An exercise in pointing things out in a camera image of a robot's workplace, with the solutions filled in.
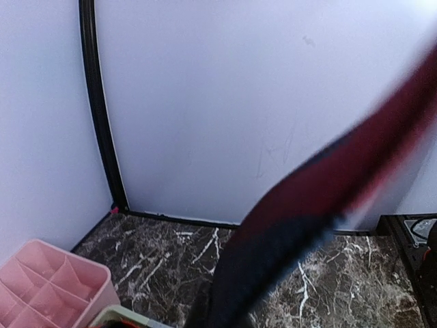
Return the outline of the red navy striped tie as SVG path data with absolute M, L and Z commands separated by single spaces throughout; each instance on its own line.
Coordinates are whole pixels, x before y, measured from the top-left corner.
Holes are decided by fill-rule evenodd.
M 200 285 L 187 327 L 247 327 L 248 314 L 342 225 L 423 160 L 436 127 L 436 50 L 368 118 L 277 183 L 244 218 Z

